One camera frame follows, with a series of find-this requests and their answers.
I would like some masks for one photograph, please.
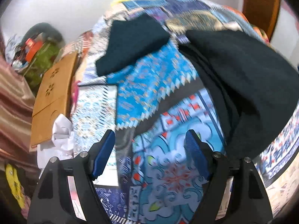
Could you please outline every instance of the silver bolt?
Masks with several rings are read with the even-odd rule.
[[[88,155],[88,152],[85,152],[85,151],[84,152],[80,152],[79,155],[80,155],[80,157],[86,157]]]
[[[216,158],[220,158],[221,157],[221,153],[220,152],[214,152],[213,156]]]
[[[56,156],[53,156],[53,157],[50,158],[50,162],[53,163],[53,162],[56,162],[56,161],[57,161],[57,157]]]
[[[251,162],[251,158],[246,156],[246,157],[244,158],[244,161],[247,162],[247,163],[250,163],[250,162]]]

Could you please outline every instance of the crumpled white paper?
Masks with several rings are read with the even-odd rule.
[[[73,124],[60,114],[53,124],[52,141],[37,145],[38,167],[45,168],[53,156],[60,160],[73,158],[74,143]]]

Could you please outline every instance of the patterned quilt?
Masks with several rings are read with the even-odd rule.
[[[98,77],[95,61],[105,54],[112,21],[142,13],[171,34],[168,44],[140,58],[135,66]],[[192,64],[177,50],[177,44],[188,42],[184,35],[188,29],[241,30],[269,43],[263,31],[227,6],[207,0],[131,0],[114,5],[62,51],[64,55],[79,50],[81,58],[73,89],[75,155],[88,150],[107,129],[116,132],[115,151],[107,166],[116,182],[105,178],[96,182],[102,185],[96,190],[113,223],[188,223],[206,180],[185,150],[185,134],[194,129],[213,150],[224,151],[213,101]],[[297,106],[279,136],[255,159],[274,215],[299,183],[298,121]],[[228,206],[228,183],[219,218]]]

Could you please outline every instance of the yellow object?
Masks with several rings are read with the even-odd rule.
[[[22,187],[18,179],[17,170],[12,165],[7,164],[5,174],[12,195],[18,201],[20,208],[23,209],[25,207],[24,194],[22,193]]]
[[[118,3],[121,3],[121,2],[125,2],[125,1],[130,1],[130,0],[114,0],[112,3],[111,3],[111,6],[114,6]]]

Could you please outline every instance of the dark green cloth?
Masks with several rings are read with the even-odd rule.
[[[98,76],[134,65],[139,58],[159,50],[169,37],[147,14],[130,21],[113,21],[106,55],[96,62]]]
[[[189,30],[180,52],[209,90],[230,157],[256,157],[279,135],[299,98],[298,72],[241,31]]]

